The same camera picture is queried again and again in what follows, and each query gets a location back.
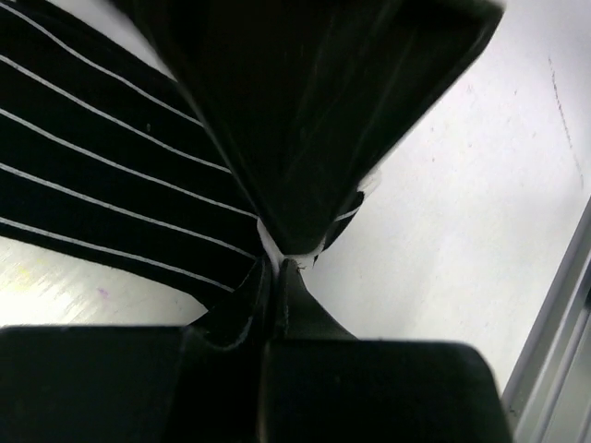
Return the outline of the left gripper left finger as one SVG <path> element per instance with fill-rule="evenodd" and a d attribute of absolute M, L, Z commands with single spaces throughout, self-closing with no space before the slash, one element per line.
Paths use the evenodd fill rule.
<path fill-rule="evenodd" d="M 272 271 L 185 327 L 1 331 L 5 442 L 251 442 Z"/>

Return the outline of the black white-striped sock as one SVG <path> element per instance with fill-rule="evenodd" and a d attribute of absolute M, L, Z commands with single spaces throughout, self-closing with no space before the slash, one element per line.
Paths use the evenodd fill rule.
<path fill-rule="evenodd" d="M 264 256 L 244 198 L 174 82 L 45 3 L 1 5 L 1 233 L 241 301 Z"/>

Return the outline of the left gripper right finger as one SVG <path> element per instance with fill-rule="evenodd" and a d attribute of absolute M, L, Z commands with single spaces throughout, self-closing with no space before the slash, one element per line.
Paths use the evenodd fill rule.
<path fill-rule="evenodd" d="M 279 271 L 262 354 L 262 442 L 509 442 L 491 370 L 450 341 L 360 340 Z"/>

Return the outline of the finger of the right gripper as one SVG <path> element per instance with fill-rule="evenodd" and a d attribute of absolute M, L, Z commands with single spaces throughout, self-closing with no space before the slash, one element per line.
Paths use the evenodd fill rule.
<path fill-rule="evenodd" d="M 498 1 L 119 1 L 285 254 L 479 57 Z"/>

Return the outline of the aluminium mounting rail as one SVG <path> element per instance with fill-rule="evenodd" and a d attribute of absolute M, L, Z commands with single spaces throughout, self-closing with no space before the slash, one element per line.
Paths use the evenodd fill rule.
<path fill-rule="evenodd" d="M 515 442 L 590 440 L 590 208 L 502 394 Z"/>

